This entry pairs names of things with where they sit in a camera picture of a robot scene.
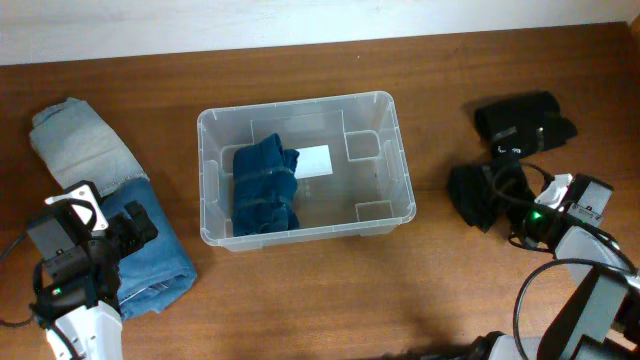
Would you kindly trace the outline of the light blue jeans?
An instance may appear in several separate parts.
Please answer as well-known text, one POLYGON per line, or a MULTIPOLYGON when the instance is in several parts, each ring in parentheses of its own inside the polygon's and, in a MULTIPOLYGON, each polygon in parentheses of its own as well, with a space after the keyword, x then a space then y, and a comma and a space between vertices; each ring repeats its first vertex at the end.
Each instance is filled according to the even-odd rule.
POLYGON ((32 118, 30 143, 63 188, 92 182, 101 196, 147 174, 116 132, 84 100, 68 98, 32 118))

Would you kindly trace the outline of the teal blue garment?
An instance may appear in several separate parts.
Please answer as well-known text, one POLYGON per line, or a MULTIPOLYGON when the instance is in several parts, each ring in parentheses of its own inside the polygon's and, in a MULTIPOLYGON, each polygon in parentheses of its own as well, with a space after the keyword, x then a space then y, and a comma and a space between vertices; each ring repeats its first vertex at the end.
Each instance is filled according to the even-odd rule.
POLYGON ((283 147, 277 133, 236 151, 231 217, 235 237, 300 228, 293 210, 298 157, 298 151, 283 147))

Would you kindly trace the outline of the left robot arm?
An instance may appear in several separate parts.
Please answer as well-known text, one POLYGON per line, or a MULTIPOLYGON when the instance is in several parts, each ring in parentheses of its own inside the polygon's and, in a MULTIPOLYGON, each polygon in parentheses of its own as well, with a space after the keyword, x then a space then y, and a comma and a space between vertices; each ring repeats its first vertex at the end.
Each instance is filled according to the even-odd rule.
POLYGON ((27 234, 42 259, 34 268, 29 308, 57 359, 121 359, 119 263, 155 239, 158 229, 136 201, 96 231, 98 211, 86 200, 47 206, 27 234))

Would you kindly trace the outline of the clear plastic storage container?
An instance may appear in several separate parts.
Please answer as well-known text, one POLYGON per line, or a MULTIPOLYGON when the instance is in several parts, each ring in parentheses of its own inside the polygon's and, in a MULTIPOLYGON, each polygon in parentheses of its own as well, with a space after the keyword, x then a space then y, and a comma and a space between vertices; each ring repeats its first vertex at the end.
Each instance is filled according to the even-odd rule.
POLYGON ((393 97, 384 91, 213 108, 197 119, 200 234, 232 252, 386 234, 416 214, 393 97), (277 133, 286 149, 328 145, 333 174, 300 179, 297 230, 233 235, 236 151, 277 133))

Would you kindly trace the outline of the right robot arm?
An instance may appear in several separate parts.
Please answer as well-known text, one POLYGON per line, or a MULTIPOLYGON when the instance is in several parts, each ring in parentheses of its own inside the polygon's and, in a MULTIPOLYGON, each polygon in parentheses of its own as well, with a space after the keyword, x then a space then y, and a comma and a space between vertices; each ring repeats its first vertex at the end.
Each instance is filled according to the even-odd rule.
POLYGON ((613 188, 593 177, 578 174, 567 185, 562 200, 540 195, 549 205, 576 223, 553 233, 547 241, 554 260, 534 270, 521 286, 513 312, 513 334, 489 333, 471 345, 443 354, 443 359, 637 359, 610 339, 616 330, 639 343, 639 272, 623 258, 610 235, 600 232, 601 213, 613 188), (541 337, 522 338, 519 314, 524 295, 534 278, 555 266, 568 268, 577 283, 575 292, 541 337))

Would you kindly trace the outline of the dark blue jeans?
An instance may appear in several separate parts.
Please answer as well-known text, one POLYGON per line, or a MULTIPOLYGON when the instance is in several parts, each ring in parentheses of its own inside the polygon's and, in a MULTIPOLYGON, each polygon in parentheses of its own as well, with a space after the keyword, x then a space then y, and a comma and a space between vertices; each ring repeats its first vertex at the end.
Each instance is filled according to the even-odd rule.
POLYGON ((150 181, 137 178, 124 183, 104 200, 101 210, 106 216, 116 215, 132 201, 145 209, 158 236, 119 263, 121 286, 117 297, 124 321, 162 312, 184 295, 197 278, 150 181))

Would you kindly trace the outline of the black garment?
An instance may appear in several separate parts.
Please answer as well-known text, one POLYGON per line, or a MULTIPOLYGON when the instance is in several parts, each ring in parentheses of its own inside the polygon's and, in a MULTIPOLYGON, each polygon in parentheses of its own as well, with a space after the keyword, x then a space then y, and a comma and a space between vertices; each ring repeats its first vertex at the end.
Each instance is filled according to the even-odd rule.
POLYGON ((484 164, 457 166, 449 174, 447 191, 456 211, 467 225, 477 227, 484 233, 503 214, 511 221, 519 222, 526 213, 526 208, 513 206, 494 193, 492 181, 503 168, 505 171, 496 181, 496 188, 505 195, 533 201, 535 196, 527 178, 511 156, 484 164))
POLYGON ((556 97, 537 91, 499 100, 474 112, 479 134, 489 143, 493 158, 532 154, 561 147, 578 135, 561 114, 556 97))

